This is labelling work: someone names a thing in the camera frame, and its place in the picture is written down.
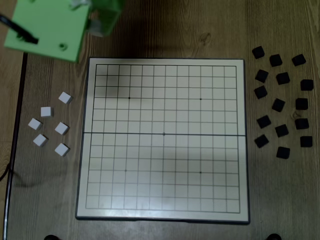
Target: wooden table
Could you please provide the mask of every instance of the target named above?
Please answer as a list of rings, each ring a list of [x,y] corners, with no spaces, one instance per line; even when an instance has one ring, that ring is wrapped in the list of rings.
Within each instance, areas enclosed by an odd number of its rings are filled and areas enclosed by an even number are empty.
[[[264,240],[278,233],[284,240],[320,238],[320,17],[319,0],[128,0],[112,36],[86,35],[79,64],[29,55],[25,76],[12,193],[8,239],[40,240],[55,234],[63,240],[88,239],[226,239]],[[256,60],[252,49],[262,45],[266,56]],[[294,67],[303,53],[307,63]],[[270,67],[280,54],[283,65]],[[241,58],[245,59],[248,135],[249,225],[171,221],[76,220],[82,125],[89,57]],[[268,95],[257,100],[259,69],[269,71]],[[290,84],[275,76],[288,72]],[[300,80],[313,79],[314,90],[302,92]],[[58,100],[62,91],[74,99]],[[309,109],[295,110],[295,99],[309,99]],[[286,101],[281,113],[271,109],[275,98]],[[28,127],[40,118],[40,107],[54,107],[41,133],[42,148]],[[272,125],[260,129],[256,119],[268,114]],[[309,119],[310,128],[296,130],[294,119]],[[55,126],[71,126],[61,137]],[[277,138],[274,127],[286,124],[289,135]],[[254,139],[270,143],[258,149]],[[300,136],[313,136],[312,148],[300,147]],[[71,151],[65,158],[54,149],[60,142]],[[278,146],[291,148],[288,160],[276,158]]]

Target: cable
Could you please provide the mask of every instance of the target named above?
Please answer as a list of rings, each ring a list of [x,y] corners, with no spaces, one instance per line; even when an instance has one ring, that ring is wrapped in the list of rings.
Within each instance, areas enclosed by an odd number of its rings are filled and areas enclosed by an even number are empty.
[[[8,165],[6,166],[4,173],[0,176],[0,182],[2,181],[2,179],[5,178],[5,176],[7,175],[8,171],[10,169],[10,163],[8,163]]]
[[[2,22],[4,25],[7,25],[9,28],[17,32],[18,36],[23,37],[26,42],[32,43],[32,44],[38,44],[39,40],[34,36],[32,36],[30,32],[23,29],[18,24],[14,23],[13,21],[3,16],[2,14],[0,14],[0,22]]]

